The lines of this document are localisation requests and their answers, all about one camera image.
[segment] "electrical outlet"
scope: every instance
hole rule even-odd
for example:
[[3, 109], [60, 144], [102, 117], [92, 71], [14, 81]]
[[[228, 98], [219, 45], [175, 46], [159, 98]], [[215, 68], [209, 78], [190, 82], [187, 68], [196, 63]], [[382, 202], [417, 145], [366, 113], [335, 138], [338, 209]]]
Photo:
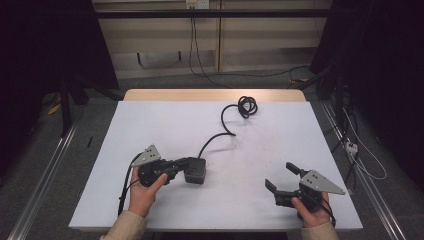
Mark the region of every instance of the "electrical outlet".
[[186, 0], [187, 9], [196, 9], [197, 8], [197, 0]]
[[352, 154], [352, 156], [355, 156], [356, 153], [358, 152], [358, 145], [351, 143], [351, 142], [347, 142], [346, 143], [346, 152], [349, 154]]
[[196, 9], [209, 9], [209, 0], [197, 0]]

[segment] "gray floor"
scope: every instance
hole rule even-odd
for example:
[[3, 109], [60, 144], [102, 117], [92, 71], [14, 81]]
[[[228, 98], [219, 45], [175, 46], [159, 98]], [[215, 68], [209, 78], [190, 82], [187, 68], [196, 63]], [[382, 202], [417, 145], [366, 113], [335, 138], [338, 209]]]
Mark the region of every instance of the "gray floor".
[[[253, 73], [275, 72], [278, 72], [278, 70], [255, 71]], [[293, 75], [293, 78], [302, 78], [309, 77], [310, 73], [298, 71], [294, 72]], [[272, 78], [220, 76], [213, 79], [221, 84], [231, 87], [237, 86], [237, 88], [286, 88], [288, 86], [287, 74]], [[122, 80], [120, 84], [122, 87], [121, 93], [130, 88], [218, 88], [205, 78], [192, 75]], [[83, 113], [82, 121], [78, 125], [54, 181], [44, 198], [32, 227], [29, 229], [27, 239], [97, 239], [101, 235], [101, 233], [85, 233], [67, 227], [117, 105], [116, 102], [103, 98], [96, 92], [89, 91], [89, 95], [91, 99], [87, 106], [73, 106], [72, 108], [74, 113]], [[314, 88], [307, 89], [305, 96], [311, 102], [323, 132], [330, 129], [331, 125], [324, 114], [322, 102], [318, 101], [315, 96]], [[47, 110], [41, 113], [30, 141], [26, 144], [21, 156], [16, 159], [15, 166], [3, 179], [4, 184], [0, 190], [0, 239], [6, 239], [9, 236], [58, 144], [61, 133], [61, 115], [60, 112], [47, 115]], [[356, 110], [356, 116], [359, 122], [361, 140], [382, 161], [388, 173], [387, 179], [374, 181], [375, 184], [399, 221], [406, 238], [424, 239], [424, 229], [422, 228], [424, 226], [423, 192], [399, 169], [390, 151], [379, 144], [372, 127], [367, 123], [366, 118], [361, 115], [360, 109]], [[330, 149], [338, 141], [334, 133], [328, 134], [326, 139]], [[375, 175], [381, 174], [380, 167], [361, 148], [360, 156], [370, 172]], [[334, 152], [334, 159], [342, 176], [345, 176], [349, 164], [341, 147]], [[353, 186], [352, 177], [347, 186]], [[359, 181], [357, 181], [352, 200], [364, 228], [359, 231], [339, 233], [340, 238], [390, 239]], [[300, 238], [298, 232], [290, 232], [288, 236], [289, 239]], [[146, 234], [145, 239], [151, 237], [152, 234], [149, 233]], [[236, 239], [254, 238], [256, 239], [256, 236], [244, 234], [237, 236]], [[262, 238], [270, 238], [270, 236], [263, 235]]]

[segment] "black curtain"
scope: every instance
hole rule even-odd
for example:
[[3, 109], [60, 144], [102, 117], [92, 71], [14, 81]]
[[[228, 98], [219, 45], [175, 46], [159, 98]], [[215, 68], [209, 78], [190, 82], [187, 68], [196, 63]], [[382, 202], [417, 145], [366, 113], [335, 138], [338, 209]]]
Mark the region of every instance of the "black curtain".
[[91, 0], [0, 4], [0, 173], [35, 126], [43, 96], [58, 92], [63, 80], [82, 76], [118, 88], [98, 20], [66, 14], [71, 11], [94, 9]]

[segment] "sleeve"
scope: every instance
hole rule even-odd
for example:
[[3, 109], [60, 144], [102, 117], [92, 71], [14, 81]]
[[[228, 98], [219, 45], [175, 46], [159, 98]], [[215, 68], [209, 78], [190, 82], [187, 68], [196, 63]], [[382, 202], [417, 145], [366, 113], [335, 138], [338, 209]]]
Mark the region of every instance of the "sleeve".
[[336, 230], [330, 222], [312, 228], [300, 230], [303, 240], [338, 240]]
[[123, 211], [106, 236], [101, 240], [141, 239], [146, 230], [147, 220], [130, 212]]

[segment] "metal frame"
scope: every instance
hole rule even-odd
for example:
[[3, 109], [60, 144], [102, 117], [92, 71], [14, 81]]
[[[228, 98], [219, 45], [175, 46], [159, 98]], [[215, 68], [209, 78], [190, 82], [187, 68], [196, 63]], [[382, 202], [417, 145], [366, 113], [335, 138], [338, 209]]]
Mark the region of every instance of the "metal frame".
[[[331, 107], [330, 104], [325, 104], [324, 102], [321, 103], [321, 106], [324, 110], [325, 115], [328, 118], [328, 121], [330, 122], [331, 126], [334, 128], [334, 132], [339, 139], [339, 141], [342, 140], [342, 133], [337, 125], [337, 120], [335, 119], [336, 113], [334, 112], [334, 109]], [[349, 154], [349, 161], [352, 164], [354, 159]], [[364, 164], [362, 163], [362, 160], [358, 158], [358, 163], [362, 165], [363, 168], [365, 168]], [[355, 173], [357, 174], [357, 177], [361, 181], [362, 186], [365, 189], [365, 192], [367, 193], [372, 205], [374, 206], [378, 216], [380, 217], [381, 223], [386, 228], [386, 231], [390, 237], [390, 239], [406, 239], [399, 222], [396, 219], [396, 216], [390, 209], [387, 202], [384, 200], [383, 196], [381, 195], [380, 191], [378, 190], [377, 186], [375, 185], [373, 179], [368, 176], [367, 174], [364, 174], [361, 169], [357, 165], [355, 165], [354, 168]]]

